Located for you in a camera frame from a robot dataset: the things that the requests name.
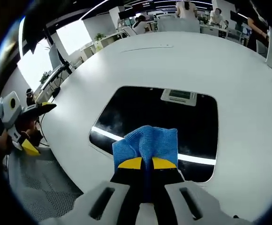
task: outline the large white conference table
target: large white conference table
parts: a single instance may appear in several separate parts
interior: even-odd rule
[[[218,104],[219,141],[212,178],[200,183],[221,209],[253,221],[272,204],[272,70],[262,56],[222,38],[160,32],[116,41],[62,84],[43,131],[60,165],[83,191],[109,180],[113,158],[89,133],[122,86],[195,91]]]

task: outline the light strip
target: light strip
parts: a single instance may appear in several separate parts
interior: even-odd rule
[[[175,8],[175,6],[157,6],[156,8],[166,8],[166,7],[168,7],[168,8]]]
[[[246,18],[246,19],[247,19],[247,17],[246,17],[246,16],[244,16],[244,15],[242,15],[242,14],[240,14],[240,13],[238,13],[238,15],[241,15],[242,17],[244,17],[244,18]]]
[[[96,5],[95,7],[93,7],[92,9],[90,9],[87,13],[85,13],[80,20],[82,20],[86,15],[88,15],[89,13],[91,13],[94,9],[96,9],[97,7],[100,7],[101,5],[103,5],[104,3],[108,2],[109,0],[105,0],[102,1],[101,3],[99,3],[98,5]]]
[[[132,6],[134,6],[134,5],[138,5],[138,4],[141,4],[141,3],[146,3],[146,2],[149,2],[149,1],[153,1],[153,0],[141,1],[141,2],[138,2],[138,3],[132,4]]]
[[[25,17],[20,21],[18,30],[18,45],[19,45],[19,55],[20,58],[23,57],[23,25]]]
[[[95,131],[103,136],[109,137],[113,140],[120,141],[124,139],[123,137],[119,137],[117,135],[111,134],[107,131],[104,131],[97,127],[92,127],[91,131]],[[194,157],[194,156],[187,156],[183,154],[178,154],[178,159],[182,161],[192,162],[192,163],[200,163],[200,164],[207,164],[207,165],[215,165],[216,160],[215,159],[208,159],[208,158],[200,158],[200,157]]]
[[[162,3],[162,2],[171,2],[171,1],[178,1],[178,0],[166,0],[166,1],[156,1],[155,3]],[[202,4],[206,4],[206,5],[211,5],[211,3],[207,3],[207,2],[201,2],[201,1],[191,1],[191,2],[195,2],[195,3],[202,3]]]

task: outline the window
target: window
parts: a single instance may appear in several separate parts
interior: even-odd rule
[[[68,55],[92,41],[82,20],[61,27],[57,30],[57,34]]]
[[[50,46],[46,39],[36,45],[34,54],[28,51],[17,63],[20,72],[28,85],[35,91],[44,72],[53,70],[49,57]]]
[[[206,182],[211,178],[218,144],[218,110],[213,97],[161,88],[119,88],[91,129],[89,140],[112,154],[112,143],[144,125],[178,130],[178,168],[185,180]]]

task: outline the blue cloth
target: blue cloth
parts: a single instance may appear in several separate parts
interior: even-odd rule
[[[152,157],[166,159],[178,166],[177,129],[143,126],[127,134],[124,139],[113,143],[115,171],[120,163],[142,157],[146,170]]]

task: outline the person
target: person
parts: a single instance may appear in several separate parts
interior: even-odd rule
[[[140,15],[138,17],[137,22],[133,26],[133,30],[135,31],[136,34],[144,34],[146,32],[151,31],[150,26],[145,20],[146,19],[144,15]]]
[[[196,19],[197,18],[197,8],[196,5],[189,0],[179,1],[176,5],[177,16],[182,19]]]
[[[220,23],[223,21],[224,21],[224,18],[221,15],[220,8],[216,8],[215,10],[212,10],[210,12],[210,20],[209,20],[210,25],[220,27]]]
[[[229,27],[229,21],[228,20],[225,20],[225,30],[227,30],[228,29],[228,27]]]
[[[34,92],[32,91],[31,88],[27,89],[26,96],[27,96],[27,106],[34,105],[35,104]]]
[[[249,37],[247,47],[253,51],[257,51],[256,40],[260,41],[266,47],[269,44],[269,37],[267,35],[268,24],[263,17],[260,16],[256,7],[252,4],[251,11],[247,14],[248,25],[252,28],[251,36]]]

